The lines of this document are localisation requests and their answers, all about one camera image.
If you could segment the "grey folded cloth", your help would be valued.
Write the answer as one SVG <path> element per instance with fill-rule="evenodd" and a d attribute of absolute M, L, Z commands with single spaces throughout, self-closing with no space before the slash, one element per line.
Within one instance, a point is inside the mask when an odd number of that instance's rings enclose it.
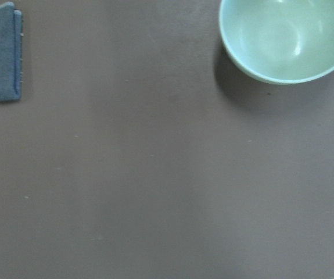
<path fill-rule="evenodd" d="M 23 14 L 13 2 L 0 5 L 0 102 L 18 101 L 22 84 Z"/>

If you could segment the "green bowl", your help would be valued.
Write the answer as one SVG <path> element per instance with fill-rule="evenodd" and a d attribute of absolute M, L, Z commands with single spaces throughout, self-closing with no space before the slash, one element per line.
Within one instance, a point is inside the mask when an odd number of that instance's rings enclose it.
<path fill-rule="evenodd" d="M 300 84 L 334 71 L 334 1 L 221 1 L 223 47 L 244 74 Z"/>

